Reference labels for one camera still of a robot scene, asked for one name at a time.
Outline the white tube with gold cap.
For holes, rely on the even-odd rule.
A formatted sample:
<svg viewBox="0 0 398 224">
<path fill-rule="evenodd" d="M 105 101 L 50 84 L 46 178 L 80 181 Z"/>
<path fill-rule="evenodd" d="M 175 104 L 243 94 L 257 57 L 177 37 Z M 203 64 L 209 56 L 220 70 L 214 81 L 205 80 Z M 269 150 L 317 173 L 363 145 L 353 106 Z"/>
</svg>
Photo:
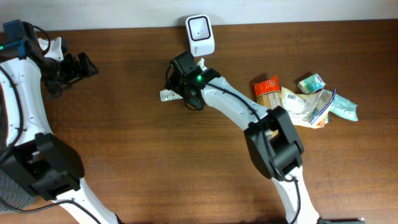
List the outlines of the white tube with gold cap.
<svg viewBox="0 0 398 224">
<path fill-rule="evenodd" d="M 173 101 L 173 100 L 181 100 L 183 97 L 177 94 L 176 92 L 172 90 L 162 90 L 160 91 L 160 100 L 162 102 L 165 101 Z"/>
</svg>

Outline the white barcode scanner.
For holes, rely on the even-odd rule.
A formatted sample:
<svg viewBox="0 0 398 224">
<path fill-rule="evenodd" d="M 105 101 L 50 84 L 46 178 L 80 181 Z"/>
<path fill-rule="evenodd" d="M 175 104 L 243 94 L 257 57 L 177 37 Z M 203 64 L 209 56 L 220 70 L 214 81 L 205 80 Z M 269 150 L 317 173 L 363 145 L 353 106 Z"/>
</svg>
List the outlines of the white barcode scanner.
<svg viewBox="0 0 398 224">
<path fill-rule="evenodd" d="M 212 54 L 215 38 L 210 18 L 204 14 L 190 16 L 185 20 L 190 51 L 194 57 Z"/>
</svg>

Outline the grey plastic basket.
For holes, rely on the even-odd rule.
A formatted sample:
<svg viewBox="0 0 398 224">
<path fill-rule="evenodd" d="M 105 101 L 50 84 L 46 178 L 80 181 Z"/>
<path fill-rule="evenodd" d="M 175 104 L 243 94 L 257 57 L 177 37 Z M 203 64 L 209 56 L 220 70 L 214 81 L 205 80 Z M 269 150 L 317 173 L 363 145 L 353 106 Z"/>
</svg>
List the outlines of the grey plastic basket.
<svg viewBox="0 0 398 224">
<path fill-rule="evenodd" d="M 1 198 L 9 205 L 24 209 L 35 202 L 35 197 L 28 194 L 2 170 L 0 177 Z"/>
</svg>

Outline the orange spaghetti packet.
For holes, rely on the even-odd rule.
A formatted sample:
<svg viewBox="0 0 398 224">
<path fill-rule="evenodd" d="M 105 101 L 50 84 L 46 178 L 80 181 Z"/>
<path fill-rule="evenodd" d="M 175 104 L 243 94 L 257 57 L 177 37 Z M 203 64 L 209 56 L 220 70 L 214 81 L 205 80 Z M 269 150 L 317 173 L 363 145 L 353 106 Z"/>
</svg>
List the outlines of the orange spaghetti packet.
<svg viewBox="0 0 398 224">
<path fill-rule="evenodd" d="M 256 101 L 269 109 L 282 106 L 280 86 L 277 76 L 253 84 Z"/>
</svg>

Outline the cream chips bag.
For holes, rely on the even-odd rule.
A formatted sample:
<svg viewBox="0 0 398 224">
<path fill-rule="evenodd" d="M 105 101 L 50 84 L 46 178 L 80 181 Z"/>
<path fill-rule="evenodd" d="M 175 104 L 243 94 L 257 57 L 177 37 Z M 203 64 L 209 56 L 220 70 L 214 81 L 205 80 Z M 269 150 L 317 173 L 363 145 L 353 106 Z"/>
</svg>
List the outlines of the cream chips bag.
<svg viewBox="0 0 398 224">
<path fill-rule="evenodd" d="M 280 89 L 282 107 L 288 112 L 293 125 L 306 128 L 323 128 L 329 122 L 329 112 L 336 90 L 320 90 L 309 95 L 295 94 L 287 88 Z"/>
</svg>

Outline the teal wet wipes pack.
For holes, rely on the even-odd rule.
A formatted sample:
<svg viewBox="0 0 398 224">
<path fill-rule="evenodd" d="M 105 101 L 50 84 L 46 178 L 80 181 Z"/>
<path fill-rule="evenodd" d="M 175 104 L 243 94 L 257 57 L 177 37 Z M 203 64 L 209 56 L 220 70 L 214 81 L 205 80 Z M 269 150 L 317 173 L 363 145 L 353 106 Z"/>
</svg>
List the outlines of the teal wet wipes pack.
<svg viewBox="0 0 398 224">
<path fill-rule="evenodd" d="M 335 99 L 331 105 L 330 112 L 341 118 L 357 122 L 357 107 L 358 105 L 356 103 L 353 103 L 352 101 L 336 94 Z"/>
</svg>

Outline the teal tissue pack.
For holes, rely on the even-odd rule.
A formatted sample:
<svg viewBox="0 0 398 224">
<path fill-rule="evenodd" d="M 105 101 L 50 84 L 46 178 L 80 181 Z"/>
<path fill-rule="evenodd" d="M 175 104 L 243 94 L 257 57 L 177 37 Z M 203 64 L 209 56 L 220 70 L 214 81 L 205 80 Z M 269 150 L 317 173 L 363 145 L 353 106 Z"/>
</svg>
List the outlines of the teal tissue pack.
<svg viewBox="0 0 398 224">
<path fill-rule="evenodd" d="M 323 89 L 326 86 L 326 83 L 322 80 L 319 74 L 316 73 L 300 81 L 297 86 L 304 94 L 312 94 Z"/>
</svg>

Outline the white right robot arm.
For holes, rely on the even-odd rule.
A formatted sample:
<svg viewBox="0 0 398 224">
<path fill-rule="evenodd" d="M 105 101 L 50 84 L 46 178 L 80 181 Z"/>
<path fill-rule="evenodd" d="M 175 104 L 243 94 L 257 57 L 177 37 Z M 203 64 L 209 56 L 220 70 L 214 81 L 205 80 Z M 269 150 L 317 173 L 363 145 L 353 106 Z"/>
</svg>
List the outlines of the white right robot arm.
<svg viewBox="0 0 398 224">
<path fill-rule="evenodd" d="M 303 180 L 303 144 L 285 109 L 250 100 L 219 72 L 196 64 L 190 52 L 170 61 L 165 81 L 166 89 L 180 95 L 187 108 L 212 107 L 243 130 L 251 161 L 273 181 L 288 223 L 320 222 Z"/>
</svg>

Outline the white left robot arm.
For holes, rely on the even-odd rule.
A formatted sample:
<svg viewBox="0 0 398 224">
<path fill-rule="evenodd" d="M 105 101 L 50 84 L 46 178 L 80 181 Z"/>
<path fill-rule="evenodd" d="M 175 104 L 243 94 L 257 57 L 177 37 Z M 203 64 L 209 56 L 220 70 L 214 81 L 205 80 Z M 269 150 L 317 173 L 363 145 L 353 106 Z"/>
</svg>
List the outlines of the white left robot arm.
<svg viewBox="0 0 398 224">
<path fill-rule="evenodd" d="M 39 28 L 14 20 L 1 44 L 1 213 L 33 213 L 36 197 L 79 223 L 119 223 L 89 188 L 79 154 L 49 125 L 42 90 L 56 98 L 99 70 L 68 42 L 37 37 Z"/>
</svg>

